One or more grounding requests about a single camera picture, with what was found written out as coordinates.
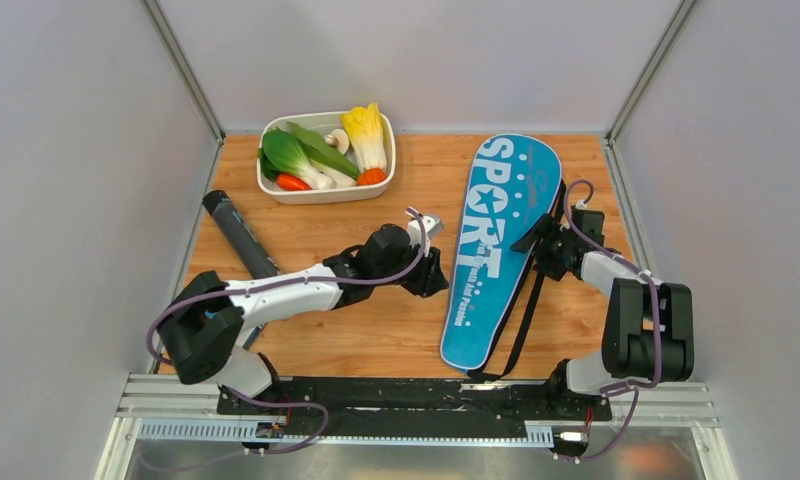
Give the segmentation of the blue racket bag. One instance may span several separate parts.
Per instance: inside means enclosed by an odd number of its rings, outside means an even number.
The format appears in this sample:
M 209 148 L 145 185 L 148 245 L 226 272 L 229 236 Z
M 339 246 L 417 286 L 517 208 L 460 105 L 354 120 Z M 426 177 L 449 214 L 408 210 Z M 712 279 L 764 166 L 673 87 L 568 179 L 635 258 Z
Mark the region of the blue racket bag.
M 495 135 L 472 158 L 440 355 L 474 382 L 502 377 L 485 368 L 532 269 L 537 224 L 561 219 L 564 189 L 559 156 L 528 135 Z

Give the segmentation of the black shuttlecock tube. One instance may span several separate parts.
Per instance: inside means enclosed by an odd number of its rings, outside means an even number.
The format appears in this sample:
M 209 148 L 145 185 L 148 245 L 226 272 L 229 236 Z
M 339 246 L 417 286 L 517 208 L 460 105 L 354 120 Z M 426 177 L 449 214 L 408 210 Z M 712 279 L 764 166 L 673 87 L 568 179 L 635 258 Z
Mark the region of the black shuttlecock tube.
M 203 197 L 202 204 L 253 279 L 281 274 L 276 262 L 225 191 L 208 192 Z

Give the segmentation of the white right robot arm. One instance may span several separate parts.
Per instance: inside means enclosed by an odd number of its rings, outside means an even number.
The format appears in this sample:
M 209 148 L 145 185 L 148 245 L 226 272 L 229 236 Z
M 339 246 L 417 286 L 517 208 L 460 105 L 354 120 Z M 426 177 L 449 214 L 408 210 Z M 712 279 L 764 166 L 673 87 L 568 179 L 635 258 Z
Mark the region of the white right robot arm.
M 686 381 L 694 370 L 690 288 L 607 249 L 604 220 L 600 211 L 576 207 L 563 221 L 544 214 L 510 247 L 530 255 L 539 280 L 571 274 L 608 300 L 599 350 L 560 361 L 544 385 L 548 408 L 560 418 L 625 392 Z

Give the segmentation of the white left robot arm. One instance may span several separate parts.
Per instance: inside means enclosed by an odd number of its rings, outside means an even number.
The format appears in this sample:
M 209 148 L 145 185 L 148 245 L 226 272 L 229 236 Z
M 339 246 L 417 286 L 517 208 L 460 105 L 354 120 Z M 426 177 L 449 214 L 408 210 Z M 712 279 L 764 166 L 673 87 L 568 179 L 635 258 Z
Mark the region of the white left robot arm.
M 184 385 L 218 384 L 243 394 L 258 414 L 276 410 L 282 388 L 270 364 L 243 346 L 246 331 L 307 312 L 348 307 L 380 286 L 399 285 L 430 297 L 449 285 L 432 244 L 440 219 L 418 216 L 406 226 L 385 224 L 362 245 L 305 270 L 259 280 L 223 281 L 215 271 L 196 276 L 154 321 L 167 362 Z

